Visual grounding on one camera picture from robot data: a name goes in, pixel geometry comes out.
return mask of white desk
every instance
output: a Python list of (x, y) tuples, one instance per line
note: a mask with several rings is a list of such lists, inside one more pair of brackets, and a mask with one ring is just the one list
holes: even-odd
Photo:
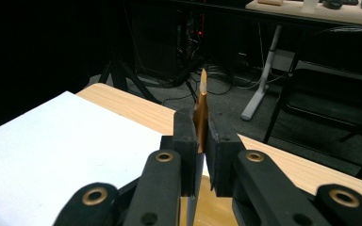
[(318, 3), (314, 13), (301, 12), (302, 5), (303, 2), (300, 1), (284, 1), (282, 6), (273, 6), (267, 4), (259, 4), (257, 3), (257, 0), (254, 0), (253, 2), (246, 5), (246, 8), (252, 10), (362, 25), (362, 8), (360, 3), (357, 6), (344, 5), (341, 9), (338, 10), (325, 8), (322, 3)]
[(160, 138), (69, 92), (0, 126), (0, 226), (52, 225), (79, 188), (127, 185)]
[[(284, 1), (282, 6), (274, 6), (259, 4), (257, 3), (257, 0), (254, 0), (253, 2), (246, 5), (246, 8), (251, 10), (299, 16), (304, 18), (362, 24), (362, 8), (360, 3), (357, 6), (342, 6), (342, 8), (338, 10), (325, 8), (322, 3), (318, 3), (313, 13), (301, 12), (302, 5), (303, 2), (299, 1)], [(252, 116), (255, 114), (255, 110), (257, 109), (267, 90), (267, 77), (269, 75), (270, 67), (272, 65), (272, 58), (276, 49), (276, 44), (280, 32), (281, 25), (278, 25), (272, 40), (272, 45), (266, 60), (265, 68), (263, 69), (263, 73), (261, 74), (259, 88), (257, 89), (254, 97), (247, 104), (242, 114), (240, 115), (243, 120), (249, 121), (252, 118)]]

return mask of wooden table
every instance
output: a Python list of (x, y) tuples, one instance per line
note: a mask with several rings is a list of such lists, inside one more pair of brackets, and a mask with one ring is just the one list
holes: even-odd
[[(140, 97), (120, 91), (105, 84), (94, 84), (77, 93), (78, 96), (100, 105), (110, 111), (120, 114), (132, 121), (136, 121), (151, 129), (158, 131), (163, 135), (173, 134), (173, 113), (174, 111), (162, 105), (141, 99)], [(315, 194), (318, 186), (324, 184), (339, 184), (350, 187), (362, 194), (362, 181), (339, 171), (329, 169), (325, 166), (303, 159), (291, 153), (283, 152), (269, 145), (255, 141), (253, 139), (240, 136), (246, 149), (258, 150), (268, 154), (272, 160), (281, 168), (287, 177), (302, 190)], [(210, 194), (205, 189), (208, 199), (214, 199), (214, 194)], [(223, 205), (229, 205), (229, 200), (220, 199), (218, 207), (212, 207), (217, 213), (222, 211)], [(197, 218), (200, 212), (200, 203), (198, 203)]]

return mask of tripod leg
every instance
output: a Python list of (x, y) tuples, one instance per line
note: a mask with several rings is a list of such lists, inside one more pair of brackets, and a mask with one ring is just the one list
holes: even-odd
[(102, 70), (102, 74), (99, 77), (99, 83), (106, 83), (108, 79), (108, 75), (111, 71), (111, 60), (105, 65), (105, 68)]
[(111, 79), (113, 80), (114, 88), (128, 91), (127, 80), (125, 79), (124, 70), (122, 70), (122, 62), (116, 58), (113, 59), (111, 67)]
[(134, 74), (130, 68), (128, 67), (128, 65), (125, 62), (120, 61), (120, 64), (123, 66), (123, 68), (125, 69), (125, 72), (127, 73), (127, 75), (129, 76), (129, 78), (133, 81), (133, 83), (137, 86), (137, 88), (140, 90), (140, 92), (142, 92), (143, 96), (154, 103), (157, 104), (161, 104), (161, 102), (156, 99), (154, 97), (154, 95), (145, 87), (145, 85), (143, 85), (143, 83), (140, 81), (140, 79), (137, 77), (136, 74)]
[(350, 134), (348, 134), (347, 136), (342, 137), (339, 141), (340, 141), (340, 142), (345, 142), (346, 140), (354, 137), (354, 135), (356, 135), (356, 134), (355, 134), (355, 133), (350, 133)]

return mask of computer tower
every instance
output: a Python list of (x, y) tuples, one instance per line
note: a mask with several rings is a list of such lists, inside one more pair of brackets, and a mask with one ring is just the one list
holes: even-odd
[(163, 86), (182, 84), (198, 48), (199, 14), (142, 2), (131, 3), (135, 70)]
[[(210, 4), (245, 8), (249, 0), (207, 0)], [(205, 47), (208, 55), (233, 76), (248, 67), (261, 67), (262, 54), (259, 24), (241, 16), (207, 13)]]

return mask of gray floor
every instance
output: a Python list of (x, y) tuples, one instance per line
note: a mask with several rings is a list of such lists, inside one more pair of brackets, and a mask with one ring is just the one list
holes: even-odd
[[(212, 73), (210, 68), (208, 71), (207, 89), (209, 94), (207, 100), (209, 110), (212, 112), (222, 112), (226, 115), (228, 121), (237, 133), (262, 141), (284, 78), (274, 76), (269, 79), (270, 81), (273, 79), (276, 80), (268, 84), (270, 87), (253, 118), (250, 121), (243, 121), (240, 118), (240, 114), (257, 89), (255, 82), (258, 76), (243, 74), (240, 76), (240, 79), (235, 79), (234, 84), (231, 84), (230, 80), (224, 79), (224, 77), (219, 76), (218, 73)], [(99, 75), (96, 75), (90, 79), (90, 83), (96, 83), (98, 79)], [(194, 88), (195, 86), (199, 86), (199, 79), (200, 76), (198, 74), (191, 74), (189, 81)], [(236, 81), (238, 81), (239, 84), (249, 84), (242, 88), (236, 84)], [(155, 79), (148, 80), (147, 82), (156, 84)], [(112, 86), (110, 78), (107, 80), (107, 84)], [(130, 81), (128, 81), (128, 88), (130, 93), (141, 96), (138, 88)], [(166, 107), (171, 109), (177, 110), (186, 106), (193, 106), (193, 99), (185, 84), (171, 89), (154, 88), (152, 86), (149, 86), (148, 89), (159, 101), (162, 101)], [(341, 137), (348, 134), (346, 131), (318, 125), (312, 121), (299, 119), (285, 112), (281, 112), (279, 120), (275, 124), (273, 134), (274, 137), (271, 137), (269, 141), (270, 145), (349, 175), (355, 175), (359, 167), (340, 161), (329, 155), (315, 152), (314, 150), (322, 150), (326, 153), (344, 156), (351, 161), (362, 163), (362, 137), (355, 136), (345, 142), (339, 142), (338, 140)], [(286, 142), (277, 137), (294, 140), (300, 145)]]

